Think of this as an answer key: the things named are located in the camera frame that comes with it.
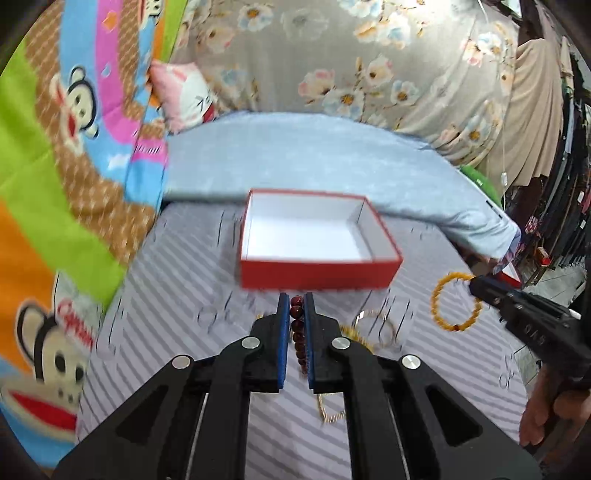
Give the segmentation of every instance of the blue gripper pad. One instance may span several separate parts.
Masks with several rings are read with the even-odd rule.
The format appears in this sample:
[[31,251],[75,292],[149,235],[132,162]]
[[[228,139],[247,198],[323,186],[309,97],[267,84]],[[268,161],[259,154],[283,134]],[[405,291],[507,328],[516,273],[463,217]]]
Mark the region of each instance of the blue gripper pad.
[[310,329],[310,308],[304,296],[304,332],[306,336],[306,364],[308,366],[308,388],[314,389],[314,349],[312,348]]
[[287,368],[287,346],[290,335],[290,298],[287,293],[279,294],[277,305],[277,320],[281,323],[279,338],[277,339],[277,387],[283,388],[285,383],[285,369]]

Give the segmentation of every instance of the light blue blanket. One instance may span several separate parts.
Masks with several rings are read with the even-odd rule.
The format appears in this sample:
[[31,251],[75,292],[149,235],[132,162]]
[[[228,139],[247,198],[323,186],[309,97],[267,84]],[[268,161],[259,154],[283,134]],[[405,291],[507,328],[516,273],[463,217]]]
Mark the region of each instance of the light blue blanket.
[[169,138],[164,199],[244,200],[251,188],[366,195],[501,259],[517,225],[426,142],[319,114],[233,113]]

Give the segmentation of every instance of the cartoon face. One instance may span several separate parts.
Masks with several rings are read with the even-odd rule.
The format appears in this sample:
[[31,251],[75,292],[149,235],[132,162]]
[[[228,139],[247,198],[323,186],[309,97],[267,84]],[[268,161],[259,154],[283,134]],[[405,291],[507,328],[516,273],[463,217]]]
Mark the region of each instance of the cartoon face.
[[199,118],[202,119],[199,123],[209,122],[215,118],[213,95],[200,73],[191,74],[183,83],[180,105],[187,124],[193,124]]
[[35,304],[21,306],[16,334],[35,379],[2,379],[0,399],[33,429],[73,440],[86,358],[72,346],[55,317]]
[[150,17],[153,18],[154,22],[157,24],[162,10],[163,0],[140,0],[138,11],[139,28],[144,28]]
[[162,0],[146,0],[146,13],[149,17],[159,17],[162,11]]
[[83,151],[79,133],[84,133],[89,138],[96,138],[99,134],[95,122],[96,97],[84,68],[75,67],[72,70],[67,89],[56,73],[50,83],[50,93],[60,105],[60,131],[64,143],[79,155]]

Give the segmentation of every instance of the yellow bead bracelet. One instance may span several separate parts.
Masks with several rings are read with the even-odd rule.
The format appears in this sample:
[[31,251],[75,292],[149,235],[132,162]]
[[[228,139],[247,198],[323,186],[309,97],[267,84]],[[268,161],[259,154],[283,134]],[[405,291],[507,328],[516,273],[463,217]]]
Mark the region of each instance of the yellow bead bracelet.
[[441,295],[441,291],[447,283],[451,282],[452,280],[470,281],[473,278],[474,275],[470,275],[468,273],[451,272],[445,277],[443,277],[437,283],[437,287],[435,287],[435,290],[433,290],[433,293],[431,295],[431,314],[433,314],[433,319],[435,320],[435,323],[437,323],[442,329],[447,330],[448,332],[463,332],[467,328],[470,328],[472,325],[474,325],[474,323],[476,322],[476,318],[478,318],[478,315],[482,310],[482,301],[479,299],[475,299],[474,301],[474,310],[472,311],[472,315],[470,316],[470,318],[467,319],[461,325],[452,325],[451,323],[448,323],[446,320],[441,318],[441,316],[439,315],[439,305],[437,304],[439,300],[439,295]]

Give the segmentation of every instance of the striped bed sheet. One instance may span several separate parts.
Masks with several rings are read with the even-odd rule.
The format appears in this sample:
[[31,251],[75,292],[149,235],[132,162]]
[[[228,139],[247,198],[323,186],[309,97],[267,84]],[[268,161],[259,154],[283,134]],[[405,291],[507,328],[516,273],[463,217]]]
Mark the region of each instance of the striped bed sheet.
[[[175,203],[162,213],[107,312],[83,389],[77,441],[173,356],[217,355],[248,334],[256,315],[275,311],[278,292],[244,291],[235,280],[242,212],[240,205]],[[361,308],[392,307],[395,327],[406,318],[404,334],[376,353],[418,355],[517,440],[527,397],[497,312],[485,307],[462,333],[439,329],[430,294],[441,277],[468,272],[467,266],[437,227],[387,216],[384,221],[404,256],[390,288],[317,292],[317,311],[351,324]],[[468,318],[472,307],[462,283],[450,284],[440,296],[441,313],[452,323]],[[373,342],[377,330],[369,335]],[[329,414],[343,407],[340,394],[324,403]],[[292,345],[281,393],[251,397],[245,478],[351,478],[346,422],[322,422]]]

